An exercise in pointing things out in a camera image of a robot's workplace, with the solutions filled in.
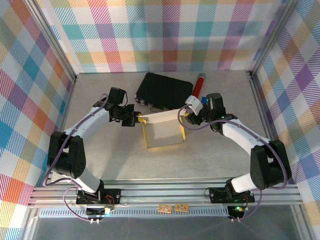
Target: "wire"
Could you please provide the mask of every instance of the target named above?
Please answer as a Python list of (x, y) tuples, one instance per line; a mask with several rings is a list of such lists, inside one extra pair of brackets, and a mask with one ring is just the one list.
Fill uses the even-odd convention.
[[(177, 113), (177, 119), (180, 123), (180, 125), (182, 127), (184, 127), (185, 129), (187, 130), (190, 130), (190, 131), (198, 131), (198, 130), (201, 130), (201, 129), (204, 129), (208, 126), (211, 126), (212, 124), (215, 124), (215, 123), (228, 123), (228, 124), (232, 124), (232, 125), (235, 125), (237, 126), (238, 128), (241, 128), (242, 130), (244, 130), (245, 132), (247, 132), (248, 134), (250, 134), (251, 136), (253, 136), (255, 139), (257, 139), (258, 141), (260, 141), (261, 143), (263, 143), (265, 146), (267, 146), (267, 148), (272, 152), (272, 154), (274, 155), (275, 159), (277, 160), (277, 162), (279, 163), (280, 167), (281, 167), (281, 170), (282, 170), (282, 174), (283, 174), (283, 184), (282, 186), (279, 186), (279, 187), (271, 187), (272, 189), (277, 189), (277, 190), (281, 190), (281, 189), (284, 189), (287, 185), (287, 182), (288, 182), (288, 176), (287, 176), (287, 172), (286, 172), (286, 169), (285, 169), (285, 166), (284, 164), (282, 163), (280, 157), (278, 156), (278, 154), (276, 153), (276, 151), (266, 142), (264, 141), (263, 139), (260, 138), (260, 136), (256, 135), (254, 132), (252, 132), (250, 129), (244, 127), (243, 125), (241, 124), (238, 124), (238, 123), (235, 123), (233, 121), (230, 121), (230, 120), (223, 120), (223, 119), (219, 119), (219, 120), (214, 120), (214, 121), (211, 121), (201, 127), (198, 127), (198, 128), (190, 128), (190, 127), (187, 127), (185, 126), (181, 120), (180, 120), (180, 113), (183, 109), (186, 109), (188, 108), (189, 106), (191, 106), (191, 104), (187, 104), (187, 105), (184, 105), (183, 107), (181, 107)], [(242, 217), (241, 219), (244, 220), (244, 219), (247, 219), (249, 218), (252, 214), (254, 214), (256, 212), (256, 210), (258, 209), (259, 205), (261, 204), (261, 201), (262, 201), (262, 191), (259, 189), (260, 191), (260, 197), (259, 197), (259, 200), (255, 206), (255, 208), (253, 209), (252, 212), (249, 213), (249, 215), (246, 215), (244, 217)]]
[(66, 202), (66, 194), (67, 194), (67, 192), (70, 191), (70, 190), (78, 190), (78, 189), (81, 189), (81, 188), (82, 188), (81, 185), (79, 185), (79, 184), (78, 184), (77, 182), (75, 182), (73, 179), (68, 178), (68, 177), (63, 177), (63, 178), (60, 178), (60, 179), (55, 180), (55, 181), (50, 182), (50, 183), (48, 183), (47, 181), (48, 181), (48, 177), (49, 177), (50, 173), (52, 172), (52, 170), (54, 169), (55, 165), (57, 164), (57, 162), (58, 162), (58, 160), (59, 160), (62, 152), (64, 151), (64, 148), (65, 148), (65, 146), (67, 145), (67, 142), (68, 142), (68, 140), (71, 138), (71, 136), (76, 132), (76, 130), (77, 130), (85, 121), (87, 121), (89, 118), (91, 118), (92, 116), (94, 116), (97, 112), (99, 112), (101, 109), (103, 109), (103, 108), (105, 107), (105, 105), (107, 104), (108, 94), (103, 93), (100, 98), (102, 99), (103, 96), (105, 96), (105, 100), (103, 101), (103, 104), (102, 104), (97, 110), (95, 110), (92, 114), (89, 114), (89, 115), (85, 116), (81, 121), (79, 121), (78, 124), (74, 127), (74, 129), (72, 129), (72, 131), (70, 132), (70, 134), (65, 138), (65, 140), (63, 141), (63, 143), (62, 143), (62, 145), (61, 145), (61, 148), (60, 148), (59, 152), (58, 152), (57, 155), (55, 156), (55, 158), (54, 158), (51, 166), (49, 167), (46, 175), (44, 176), (44, 180), (43, 180), (43, 183), (42, 183), (42, 185), (43, 185), (44, 187), (48, 187), (48, 186), (54, 185), (54, 184), (56, 184), (56, 183), (58, 183), (58, 182), (61, 182), (61, 181), (63, 181), (63, 180), (71, 180), (71, 182), (73, 182), (77, 187), (69, 187), (67, 190), (65, 190), (65, 192), (63, 193), (63, 197), (62, 197), (63, 202), (64, 202), (64, 205), (65, 205), (65, 206), (70, 210), (70, 212), (72, 212), (77, 218), (79, 218), (79, 219), (81, 219), (81, 220), (84, 220), (84, 221), (86, 221), (86, 222), (90, 222), (90, 223), (91, 223), (91, 220), (89, 220), (89, 219), (87, 219), (87, 218), (84, 218), (84, 217), (78, 215), (76, 212), (74, 212), (74, 211), (68, 206), (68, 204), (67, 204), (67, 202)]
[(249, 205), (248, 205), (249, 199), (248, 199), (247, 195), (244, 195), (244, 198), (245, 198), (245, 201), (246, 201), (245, 207), (249, 208)]
[(89, 208), (89, 207), (87, 207), (86, 209), (85, 209), (85, 211), (87, 212), (90, 212), (90, 213), (92, 213), (92, 215), (104, 215), (105, 214), (105, 209), (104, 208), (102, 208), (102, 209), (100, 209), (100, 210), (94, 210), (94, 209), (92, 209), (92, 208)]
[(62, 199), (63, 199), (63, 202), (64, 202), (64, 205), (70, 210), (70, 212), (72, 212), (77, 218), (79, 218), (79, 219), (81, 219), (81, 220), (84, 220), (84, 221), (86, 221), (86, 222), (91, 222), (91, 220), (89, 220), (88, 218), (84, 218), (84, 217), (82, 217), (82, 216), (80, 216), (79, 214), (77, 214), (75, 211), (73, 211), (72, 209), (71, 209), (71, 207), (69, 207), (69, 205), (67, 204), (67, 202), (66, 202), (66, 194), (67, 194), (67, 192), (69, 192), (70, 190), (77, 190), (78, 188), (77, 187), (69, 187), (67, 190), (65, 190), (65, 192), (64, 192), (64, 194), (63, 194), (63, 197), (62, 197)]
[(110, 205), (112, 205), (112, 206), (115, 205), (115, 199), (114, 199), (113, 196), (111, 196), (111, 195), (106, 195), (104, 198), (108, 199)]
[(127, 91), (124, 91), (124, 94), (125, 94), (126, 102), (125, 102), (125, 105), (123, 105), (123, 106), (121, 106), (121, 107), (125, 107), (125, 106), (127, 106), (127, 104), (128, 104), (128, 95), (127, 95)]
[(91, 196), (88, 196), (88, 195), (85, 195), (84, 193), (82, 193), (82, 197), (86, 200), (86, 201), (90, 201), (90, 202), (93, 202), (93, 203), (98, 203), (99, 202), (99, 200), (98, 199), (96, 199), (96, 198), (94, 198), (94, 197), (91, 197)]
[(148, 105), (148, 111), (149, 111), (149, 113), (156, 114), (157, 111), (152, 111), (151, 108), (152, 108), (152, 107)]
[[(51, 186), (51, 185), (56, 184), (56, 183), (58, 183), (58, 182), (60, 182), (60, 181), (63, 181), (63, 180), (70, 180), (70, 179), (71, 179), (71, 178), (68, 178), (68, 177), (63, 177), (63, 178), (60, 178), (60, 179), (55, 180), (55, 181), (53, 181), (53, 182), (47, 183), (48, 177), (49, 177), (51, 171), (54, 169), (55, 165), (57, 164), (57, 162), (58, 162), (61, 154), (63, 153), (64, 148), (65, 148), (65, 146), (67, 145), (67, 142), (68, 142), (68, 140), (71, 138), (71, 136), (76, 132), (76, 130), (77, 130), (85, 121), (87, 121), (89, 118), (91, 118), (92, 116), (94, 116), (97, 112), (99, 112), (101, 109), (103, 109), (103, 108), (105, 107), (105, 105), (107, 104), (108, 94), (103, 93), (100, 98), (102, 99), (103, 96), (105, 96), (105, 100), (104, 100), (103, 104), (102, 104), (97, 110), (95, 110), (92, 114), (87, 115), (87, 116), (84, 117), (81, 121), (79, 121), (78, 124), (74, 127), (74, 129), (72, 129), (72, 131), (70, 132), (70, 134), (69, 134), (69, 135), (65, 138), (65, 140), (63, 141), (59, 152), (58, 152), (57, 155), (55, 156), (55, 159), (53, 160), (51, 166), (49, 167), (48, 172), (47, 172), (46, 175), (44, 176), (44, 180), (43, 180), (43, 183), (42, 183), (42, 185), (43, 185), (44, 187)], [(72, 181), (77, 187), (81, 188), (81, 186), (80, 186), (78, 183), (76, 183), (73, 179), (72, 179), (71, 181)]]
[(218, 189), (216, 189), (216, 188), (214, 188), (214, 187), (207, 187), (205, 190), (204, 190), (204, 195), (207, 197), (207, 198), (210, 198), (210, 196), (208, 196), (207, 194), (206, 194), (206, 192), (207, 192), (207, 190), (208, 189), (214, 189), (214, 190), (216, 190), (217, 192), (220, 192), (220, 193), (225, 193), (225, 191), (220, 191), (220, 190), (218, 190)]

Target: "gray floor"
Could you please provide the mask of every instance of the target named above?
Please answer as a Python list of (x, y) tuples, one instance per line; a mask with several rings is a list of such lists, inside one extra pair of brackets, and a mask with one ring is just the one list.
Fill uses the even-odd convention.
[[(160, 72), (192, 82), (199, 72)], [(66, 128), (70, 128), (91, 109), (102, 93), (111, 87), (127, 91), (129, 104), (145, 73), (81, 74), (75, 84)], [(242, 70), (206, 72), (201, 96), (221, 93), (227, 113), (236, 115), (246, 126), (264, 136), (263, 126), (246, 73)], [(149, 114), (137, 104), (136, 111)], [(250, 157), (232, 140), (212, 132), (186, 131), (186, 140), (165, 147), (147, 149), (142, 126), (121, 127), (111, 122), (86, 143), (87, 167), (103, 180), (234, 177), (249, 171)]]
[(34, 240), (299, 240), (290, 206), (260, 206), (242, 223), (226, 217), (39, 218)]

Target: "red marker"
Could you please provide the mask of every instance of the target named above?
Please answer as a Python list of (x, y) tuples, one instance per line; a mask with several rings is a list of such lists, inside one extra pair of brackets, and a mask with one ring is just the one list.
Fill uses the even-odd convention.
[(206, 79), (205, 73), (202, 72), (198, 75), (198, 80), (196, 81), (196, 84), (195, 84), (193, 92), (192, 92), (192, 95), (195, 96), (196, 98), (199, 97), (199, 94), (200, 94), (200, 91), (201, 91), (202, 85), (204, 84), (205, 79)]

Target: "aluminum frame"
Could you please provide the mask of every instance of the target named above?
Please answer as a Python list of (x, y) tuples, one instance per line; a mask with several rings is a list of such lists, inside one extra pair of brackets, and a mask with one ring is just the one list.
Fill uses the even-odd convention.
[[(158, 180), (113, 180), (105, 181), (106, 189), (121, 189), (120, 205), (117, 207), (157, 207), (158, 204), (175, 205), (186, 203), (191, 207), (200, 206), (221, 206), (212, 204), (210, 199), (205, 197), (205, 189), (224, 188), (226, 178), (190, 178), (190, 179), (158, 179)], [(31, 208), (61, 208), (64, 206), (63, 193), (72, 185), (55, 184), (50, 187), (35, 187), (31, 195), (28, 207)], [(301, 199), (298, 187), (288, 185), (283, 190), (263, 190), (262, 205), (299, 205)], [(258, 201), (260, 194), (255, 193)], [(66, 194), (66, 202), (75, 206), (76, 192), (69, 191)]]
[(260, 119), (261, 119), (261, 123), (263, 126), (265, 136), (268, 139), (274, 140), (275, 136), (272, 134), (270, 125), (268, 124), (268, 118), (267, 118), (266, 112), (265, 112), (263, 105), (262, 105), (262, 99), (261, 99), (260, 95), (258, 94), (258, 92), (259, 92), (258, 86), (257, 86), (256, 82), (254, 81), (253, 77), (251, 76), (250, 72), (247, 72), (246, 74), (247, 74), (247, 78), (248, 78), (248, 81), (250, 83), (250, 87), (251, 87), (251, 90), (253, 93), (255, 105), (258, 108), (258, 113), (260, 115)]
[[(86, 208), (73, 208), (77, 214), (86, 218)], [(73, 218), (74, 215), (66, 207), (40, 208), (40, 218)], [(107, 215), (107, 218), (185, 218), (185, 217), (228, 217), (227, 206), (196, 206), (190, 207), (188, 212), (175, 211), (172, 213), (159, 212), (157, 207), (117, 207)]]
[(51, 49), (59, 59), (61, 65), (63, 66), (64, 70), (66, 70), (66, 74), (73, 82), (77, 79), (77, 73), (71, 66), (65, 52), (63, 51), (62, 47), (60, 46), (54, 32), (52, 31), (48, 21), (46, 20), (42, 10), (40, 9), (36, 0), (25, 0), (26, 6), (30, 10), (31, 14), (33, 15), (34, 19), (36, 20), (41, 32), (43, 33), (45, 39), (48, 41)]
[(291, 211), (300, 238), (302, 240), (316, 240), (317, 238), (307, 217), (305, 206), (291, 205)]
[(298, 0), (288, 0), (286, 2), (285, 7), (283, 8), (282, 12), (280, 13), (280, 18), (277, 21), (276, 26), (274, 27), (274, 30), (272, 31), (265, 46), (263, 47), (258, 59), (256, 60), (255, 65), (253, 66), (253, 69), (252, 69), (253, 76), (258, 73), (262, 64), (267, 59), (269, 52), (271, 51), (272, 47), (275, 45), (279, 35), (281, 34), (282, 30), (284, 29), (285, 24), (287, 23), (289, 17), (291, 16), (292, 12), (294, 11), (297, 3), (298, 3)]

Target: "metal rail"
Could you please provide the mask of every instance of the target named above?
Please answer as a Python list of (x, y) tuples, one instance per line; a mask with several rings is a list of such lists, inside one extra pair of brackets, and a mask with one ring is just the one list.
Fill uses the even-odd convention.
[(276, 41), (278, 40), (278, 37), (280, 36), (282, 30), (284, 29), (289, 17), (291, 16), (292, 12), (294, 11), (296, 5), (298, 3), (298, 0), (288, 0), (285, 4), (285, 7), (283, 8), (280, 18), (276, 23), (276, 26), (274, 27), (274, 30), (272, 31), (272, 34), (270, 35), (266, 45), (263, 47), (262, 52), (260, 53), (260, 56), (258, 57), (253, 69), (252, 69), (252, 75), (256, 75), (258, 71), (260, 70), (261, 66), (266, 61), (269, 52), (275, 45)]
[[(73, 208), (82, 217), (87, 217), (86, 209)], [(75, 215), (66, 207), (44, 207), (40, 208), (39, 218), (74, 218)], [(227, 206), (195, 206), (190, 207), (188, 212), (175, 211), (172, 213), (159, 212), (157, 207), (117, 207), (110, 212), (108, 218), (177, 218), (177, 217), (227, 217), (229, 216)]]
[[(212, 204), (205, 196), (208, 187), (221, 188), (228, 178), (193, 178), (193, 179), (159, 179), (159, 180), (113, 180), (106, 181), (106, 189), (121, 189), (121, 200), (117, 207), (156, 207), (158, 204), (175, 205), (186, 203), (191, 207), (221, 206)], [(62, 196), (69, 184), (56, 184), (51, 187), (36, 187), (33, 190), (29, 207), (61, 208), (64, 206)], [(300, 205), (302, 199), (296, 185), (285, 189), (266, 189), (262, 191), (262, 205)], [(75, 206), (76, 192), (70, 191), (66, 201)]]
[(38, 23), (38, 26), (43, 33), (44, 37), (48, 41), (51, 49), (54, 51), (56, 57), (59, 59), (60, 63), (62, 64), (63, 68), (65, 69), (66, 74), (73, 82), (76, 81), (77, 73), (71, 66), (64, 50), (60, 46), (54, 32), (52, 31), (47, 19), (45, 18), (42, 10), (40, 9), (36, 0), (26, 0), (24, 1), (26, 6), (30, 10), (32, 16)]

